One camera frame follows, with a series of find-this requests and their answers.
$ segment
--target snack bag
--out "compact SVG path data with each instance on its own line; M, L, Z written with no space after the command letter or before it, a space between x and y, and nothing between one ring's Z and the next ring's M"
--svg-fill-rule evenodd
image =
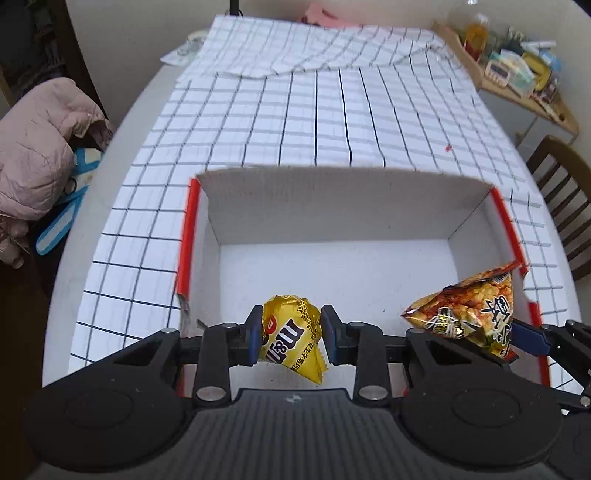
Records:
M513 321L513 262L487 270L414 302L402 314L419 328L446 338L468 338L505 358Z
M285 365L320 385L326 364L318 348L320 311L308 299L275 296L262 308L259 359Z

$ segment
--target blue and white object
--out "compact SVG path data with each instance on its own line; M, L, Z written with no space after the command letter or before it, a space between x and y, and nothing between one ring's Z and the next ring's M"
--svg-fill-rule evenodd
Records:
M49 253L70 231L101 157L102 153L95 148L79 148L74 152L76 166L66 183L64 195L56 202L57 205L69 204L37 239L35 249L39 255Z

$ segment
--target wooden shelf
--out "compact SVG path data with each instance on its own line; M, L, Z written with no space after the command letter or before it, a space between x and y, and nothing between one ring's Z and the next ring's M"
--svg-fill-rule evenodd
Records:
M498 85L492 83L490 80L484 77L484 67L478 65L477 62L464 50L462 43L460 42L460 38L457 36L457 33L453 31L447 25L443 25L439 22L435 22L433 24L432 30L439 35L447 45L453 50L454 54L462 62L462 65L466 68L468 73L470 74L470 78L472 78L472 82L476 87L476 90L485 90L490 92L494 95L497 95L505 100L509 100L512 103L515 103L523 108L534 112L536 115L548 120L549 122L558 125L560 128L563 128L567 132L578 135L579 134L579 123L577 122L574 115L571 113L569 108L565 105L565 103L560 98L560 93L556 95L554 102L552 102L552 108L556 112L557 115L560 114L564 115L564 121L555 122L552 120L550 115L546 113L538 102L532 100L530 98L521 98L518 96L513 90L510 88L501 88Z
M509 100L516 105L522 106L523 108L527 108L528 110L534 112L536 115L558 125L559 127L565 129L566 131L572 133L573 135L579 134L579 123L577 122L576 118L573 116L569 108L560 98L560 94L558 93L554 98L554 102L552 102L552 108L556 112L558 116L560 114L564 115L564 121L555 122L550 115L544 110L538 102L532 100L531 98L521 98L517 95L513 90L509 87L501 88L495 83L492 83L489 79L484 76L484 67L480 67L482 72L482 84L480 88L482 90L486 90L487 92L493 93L496 96L504 98L505 100Z

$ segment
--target orange bottle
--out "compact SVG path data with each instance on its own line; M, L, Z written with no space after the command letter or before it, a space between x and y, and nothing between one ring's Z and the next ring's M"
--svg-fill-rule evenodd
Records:
M483 14L476 14L474 21L466 29L464 48L470 56L478 61L488 41L488 17Z

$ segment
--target pink puffer jacket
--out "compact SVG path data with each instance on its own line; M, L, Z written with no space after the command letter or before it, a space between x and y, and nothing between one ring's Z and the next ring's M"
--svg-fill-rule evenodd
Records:
M73 80L36 86L0 120L0 260L19 267L27 221L44 216L74 166L68 141L87 133L105 150L112 128Z

